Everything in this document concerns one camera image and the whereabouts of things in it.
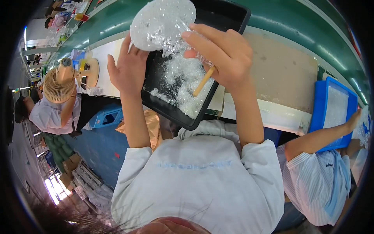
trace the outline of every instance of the floor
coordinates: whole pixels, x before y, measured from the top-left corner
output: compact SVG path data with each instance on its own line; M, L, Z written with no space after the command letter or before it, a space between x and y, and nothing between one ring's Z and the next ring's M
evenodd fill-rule
M116 127L117 125L111 125L92 131L82 130L83 134L77 139L64 135L70 147L112 189L116 186L118 173L129 147L126 135L117 132Z

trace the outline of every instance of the desk fan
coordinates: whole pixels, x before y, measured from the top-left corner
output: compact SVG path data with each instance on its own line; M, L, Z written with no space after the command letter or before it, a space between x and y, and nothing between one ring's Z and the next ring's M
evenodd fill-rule
M92 58L85 64L85 70L77 71L73 68L70 58L63 58L58 67L49 71L43 83L44 95L52 103L66 102L75 89L75 79L78 85L82 83L89 88L97 84L99 78L99 62Z

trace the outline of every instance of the person's hand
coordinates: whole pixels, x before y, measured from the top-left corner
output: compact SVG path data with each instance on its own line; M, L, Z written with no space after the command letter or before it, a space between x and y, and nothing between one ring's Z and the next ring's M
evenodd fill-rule
M360 119L361 117L361 111L362 109L358 109L350 118L349 120L344 123L344 125L346 126L346 135L350 134L355 128L356 128L356 125L357 125L357 122L358 120Z
M140 94L145 77L145 62L149 52L132 46L130 33L123 40L117 65L112 55L108 54L108 72L110 82L122 95Z
M183 32L182 38L194 49L185 51L185 58L195 58L196 51L215 66L212 77L234 95L245 92L250 83L249 71L252 66L252 48L247 40L233 29L226 32L204 24L191 24L190 28L206 37Z

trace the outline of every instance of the hair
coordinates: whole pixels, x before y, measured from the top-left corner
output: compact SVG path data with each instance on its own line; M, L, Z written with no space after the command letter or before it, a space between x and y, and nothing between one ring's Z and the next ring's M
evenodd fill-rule
M34 217L45 233L59 234L119 234L120 228L103 224L96 215L79 214L69 207L58 207L53 203L34 203L31 205Z
M38 101L40 100L38 89L38 87L35 87L30 92L30 97L34 101L34 104L38 103Z
M28 119L28 111L24 103L23 96L20 96L14 106L14 120L16 123L21 123L23 120Z
M46 20L46 22L44 23L44 27L45 27L45 28L48 28L48 24L49 24L49 21L50 21L51 19L53 19L53 17L49 17L49 18Z

